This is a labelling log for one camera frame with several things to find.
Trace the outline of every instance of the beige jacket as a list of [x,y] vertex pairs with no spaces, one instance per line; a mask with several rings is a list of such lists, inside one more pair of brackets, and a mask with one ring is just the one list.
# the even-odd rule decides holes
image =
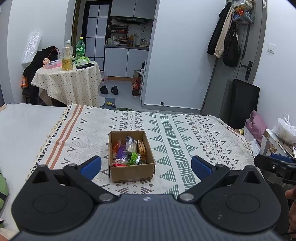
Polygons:
[[227,14],[226,20],[224,22],[224,25],[223,25],[220,37],[218,39],[216,49],[215,49],[214,55],[217,58],[221,58],[222,55],[223,55],[223,52],[224,52],[224,40],[225,40],[225,37],[226,37],[226,34],[227,34],[228,30],[230,29],[230,25],[231,25],[231,21],[232,21],[232,13],[233,12],[234,12],[234,9],[231,7],[229,9],[228,14]]

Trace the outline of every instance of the black phone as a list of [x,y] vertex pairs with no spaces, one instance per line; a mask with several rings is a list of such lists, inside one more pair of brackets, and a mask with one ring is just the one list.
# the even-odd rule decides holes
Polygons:
[[84,65],[76,66],[76,68],[77,68],[77,69],[84,69],[84,68],[92,67],[92,66],[94,66],[94,64],[89,63],[89,64],[84,64]]

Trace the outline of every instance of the human hand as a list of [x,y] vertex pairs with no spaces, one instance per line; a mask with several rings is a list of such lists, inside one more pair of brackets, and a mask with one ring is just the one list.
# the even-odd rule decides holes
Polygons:
[[[291,189],[286,191],[285,194],[286,198],[295,200],[296,199],[296,192],[295,189]],[[289,211],[289,230],[288,232],[295,232],[296,231],[296,202],[293,202],[290,211]],[[290,235],[292,238],[296,238],[296,234]]]

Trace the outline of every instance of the light switch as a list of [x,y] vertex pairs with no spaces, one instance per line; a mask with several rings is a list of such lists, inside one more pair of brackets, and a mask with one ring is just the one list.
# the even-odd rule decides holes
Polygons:
[[267,51],[268,51],[269,53],[274,53],[275,49],[276,49],[275,44],[268,44],[268,49],[267,49]]

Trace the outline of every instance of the open cardboard box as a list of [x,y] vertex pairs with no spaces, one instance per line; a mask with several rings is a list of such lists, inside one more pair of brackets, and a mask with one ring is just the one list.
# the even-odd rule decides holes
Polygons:
[[[116,141],[121,140],[121,144],[125,145],[126,136],[131,136],[135,140],[141,140],[146,149],[146,163],[143,165],[113,167],[112,146]],[[155,160],[150,148],[148,138],[145,131],[111,131],[109,135],[109,178],[110,173],[113,182],[139,181],[149,180],[155,174]]]

